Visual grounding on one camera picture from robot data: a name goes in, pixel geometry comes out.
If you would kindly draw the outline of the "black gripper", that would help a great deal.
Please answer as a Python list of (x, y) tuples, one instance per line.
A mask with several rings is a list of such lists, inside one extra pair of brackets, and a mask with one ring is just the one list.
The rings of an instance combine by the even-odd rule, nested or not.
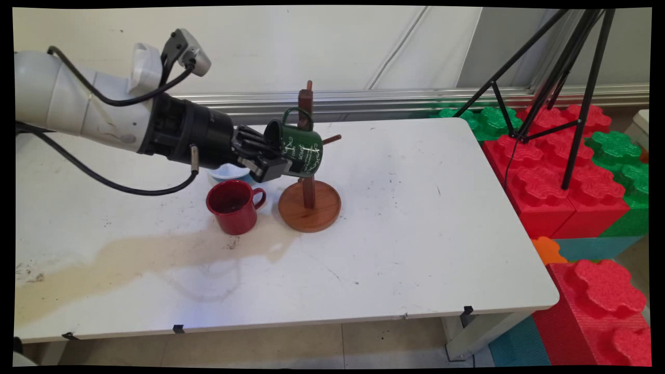
[(218, 169), (223, 164), (244, 167), (257, 183), (282, 177), (292, 164), (281, 155), (275, 143), (250, 126), (239, 125), (235, 129), (227, 114), (166, 93), (155, 97), (138, 154), (158, 154), (169, 161), (190, 164), (192, 145), (198, 149), (199, 166), (207, 169)]

